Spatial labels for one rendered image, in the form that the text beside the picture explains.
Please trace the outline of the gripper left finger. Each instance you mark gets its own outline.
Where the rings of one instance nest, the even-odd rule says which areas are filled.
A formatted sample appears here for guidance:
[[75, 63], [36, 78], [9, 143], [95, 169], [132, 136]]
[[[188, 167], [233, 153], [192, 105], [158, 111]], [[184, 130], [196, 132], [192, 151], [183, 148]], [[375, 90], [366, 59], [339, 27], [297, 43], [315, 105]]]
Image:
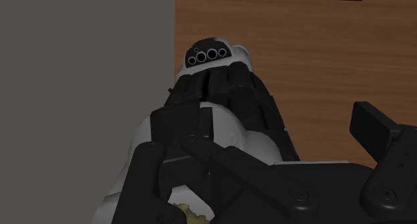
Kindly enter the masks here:
[[[220, 212], [211, 224], [313, 223], [318, 201], [306, 186], [234, 146], [223, 148], [200, 134], [190, 134], [182, 148], [201, 163], [212, 177], [230, 179], [236, 191], [225, 199], [212, 190], [211, 209]], [[111, 224], [190, 224], [187, 211], [164, 200], [160, 167], [166, 147], [159, 142], [140, 143], [133, 152]]]

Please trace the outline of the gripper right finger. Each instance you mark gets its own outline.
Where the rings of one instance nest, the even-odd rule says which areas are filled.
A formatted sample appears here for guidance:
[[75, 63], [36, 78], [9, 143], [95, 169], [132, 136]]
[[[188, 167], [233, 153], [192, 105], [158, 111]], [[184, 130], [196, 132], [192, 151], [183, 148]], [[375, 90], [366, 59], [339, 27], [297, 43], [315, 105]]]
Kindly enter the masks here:
[[381, 221], [417, 221], [417, 126], [354, 102], [350, 134], [377, 162], [360, 193], [362, 209]]

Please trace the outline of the yellow green lumpy thing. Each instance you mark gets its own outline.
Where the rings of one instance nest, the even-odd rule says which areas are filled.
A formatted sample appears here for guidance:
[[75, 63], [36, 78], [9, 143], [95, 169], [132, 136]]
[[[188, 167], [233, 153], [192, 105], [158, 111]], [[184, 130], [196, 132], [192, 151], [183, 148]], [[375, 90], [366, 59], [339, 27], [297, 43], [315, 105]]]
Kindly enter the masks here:
[[206, 205], [189, 205], [173, 203], [186, 215], [187, 224], [211, 224], [214, 213]]

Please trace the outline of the white and black figure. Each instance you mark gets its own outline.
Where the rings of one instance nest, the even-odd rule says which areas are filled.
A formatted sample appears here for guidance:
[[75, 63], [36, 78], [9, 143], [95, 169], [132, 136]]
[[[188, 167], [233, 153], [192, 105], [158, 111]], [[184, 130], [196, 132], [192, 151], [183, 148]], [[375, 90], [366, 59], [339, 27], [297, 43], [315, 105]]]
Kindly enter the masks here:
[[191, 164], [176, 141], [196, 126], [196, 115], [213, 111], [214, 142], [234, 146], [268, 165], [298, 161], [274, 98], [255, 75], [251, 57], [241, 45], [210, 37], [194, 43], [185, 53], [176, 83], [164, 106], [136, 127], [127, 161], [114, 186], [98, 207], [91, 224], [111, 224], [134, 149], [143, 142], [167, 143], [163, 174], [173, 187], [162, 188], [168, 202], [206, 205], [193, 189], [178, 183], [179, 171]]

